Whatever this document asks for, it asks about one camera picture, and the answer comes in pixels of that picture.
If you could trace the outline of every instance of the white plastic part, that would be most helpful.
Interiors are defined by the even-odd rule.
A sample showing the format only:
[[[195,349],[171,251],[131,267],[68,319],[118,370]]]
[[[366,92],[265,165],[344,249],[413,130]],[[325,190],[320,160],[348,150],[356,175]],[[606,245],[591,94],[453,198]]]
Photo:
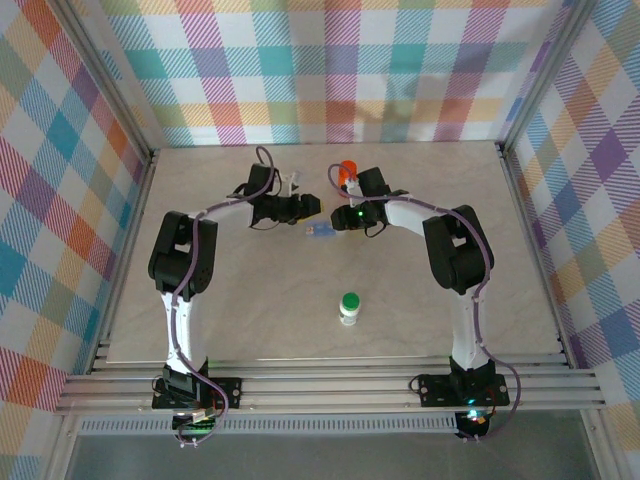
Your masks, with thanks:
[[[285,185],[280,192],[280,196],[291,197],[296,187],[300,186],[300,179],[302,173],[299,170],[294,170],[290,175],[282,175],[282,183]]]
[[[167,365],[172,370],[181,373],[191,373],[182,363],[173,348],[173,339],[171,336],[171,297],[169,292],[162,294],[165,312],[167,314],[167,332],[169,337],[169,353],[167,355]],[[192,321],[192,317],[196,315],[197,297],[193,297],[190,302],[185,302],[182,297],[178,297],[178,308],[176,311],[176,336],[178,344],[185,357],[191,362],[195,368],[200,368],[205,362],[207,356],[204,351],[202,342],[200,341],[200,324],[198,321]]]
[[[356,310],[347,310],[340,302],[340,321],[343,325],[350,327],[351,325],[355,325],[358,321],[358,314],[360,313],[360,307]]]
[[[406,201],[390,200],[385,204],[384,209],[389,224],[406,228],[421,237],[424,237],[422,222],[440,216],[436,212]]]
[[[229,207],[219,208],[205,215],[202,220],[211,220],[218,224],[218,234],[228,231],[230,228],[247,228],[251,226],[253,220],[253,205],[248,202],[236,203]]]
[[[351,180],[350,178],[348,178],[345,181],[345,186],[347,187],[347,193],[350,195],[357,195],[358,197],[362,196],[362,190],[360,189],[360,183],[358,182],[358,180]],[[362,200],[358,200],[357,198],[349,198],[349,205],[351,206],[351,208],[355,207],[356,205],[360,205],[362,203]]]
[[[476,333],[473,326],[473,293],[476,288],[468,289],[464,295],[456,294],[451,315],[451,323],[453,324],[453,351],[451,356],[465,370],[479,368],[489,362],[489,357],[482,351],[476,341]],[[485,291],[486,288],[482,289],[478,299],[478,320],[481,332],[486,331]]]

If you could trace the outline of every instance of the colorful checkered backdrop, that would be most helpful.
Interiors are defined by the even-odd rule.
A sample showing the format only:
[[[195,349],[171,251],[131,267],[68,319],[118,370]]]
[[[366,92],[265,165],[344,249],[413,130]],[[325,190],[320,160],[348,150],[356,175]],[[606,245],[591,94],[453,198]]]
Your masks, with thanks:
[[[142,162],[45,0],[0,0],[0,479],[35,476]]]
[[[81,2],[171,146],[496,139],[573,4],[100,0],[89,17]]]
[[[75,12],[82,20],[85,30],[91,37],[94,47],[102,56],[102,61],[104,66],[107,68],[111,79],[115,82],[125,103],[129,106],[139,130],[142,132],[149,145],[152,145],[154,148],[159,148],[163,146],[161,144],[161,140],[153,135],[149,127],[149,123],[147,122],[145,115],[142,113],[140,105],[136,101],[129,83],[125,80],[122,71],[114,60],[111,50],[107,48],[102,36],[98,33],[95,17],[90,14],[88,8],[88,1],[89,0],[70,0]]]
[[[517,147],[580,364],[640,478],[640,0],[601,0]]]

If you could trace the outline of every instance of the blue object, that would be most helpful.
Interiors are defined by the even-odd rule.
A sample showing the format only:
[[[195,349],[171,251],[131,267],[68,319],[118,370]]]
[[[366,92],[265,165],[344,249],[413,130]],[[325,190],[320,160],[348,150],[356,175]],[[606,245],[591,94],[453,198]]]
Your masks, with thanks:
[[[326,220],[323,222],[307,222],[306,227],[308,237],[332,237],[337,233],[331,227],[331,223]]]

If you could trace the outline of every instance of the vent grille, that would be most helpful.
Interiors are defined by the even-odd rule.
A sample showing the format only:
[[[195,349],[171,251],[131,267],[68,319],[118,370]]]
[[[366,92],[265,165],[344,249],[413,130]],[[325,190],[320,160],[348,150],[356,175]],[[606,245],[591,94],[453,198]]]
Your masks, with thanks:
[[[454,414],[368,415],[233,415],[218,433],[345,434],[345,433],[450,433],[456,431]],[[158,435],[171,432],[171,417],[90,416],[83,419],[82,435]]]

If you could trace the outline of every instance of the orange object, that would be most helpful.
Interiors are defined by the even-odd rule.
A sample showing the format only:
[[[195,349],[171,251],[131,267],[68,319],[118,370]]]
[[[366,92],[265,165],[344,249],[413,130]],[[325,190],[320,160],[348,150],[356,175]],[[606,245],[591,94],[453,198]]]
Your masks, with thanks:
[[[349,171],[351,172],[351,179],[356,180],[356,175],[358,174],[358,166],[356,165],[356,163],[352,162],[351,160],[345,160],[344,162],[341,163],[341,165],[344,165],[346,168],[348,168]],[[338,185],[343,190],[346,190],[347,188],[348,179],[349,179],[349,172],[347,172],[344,168],[340,168],[339,174],[338,174]]]

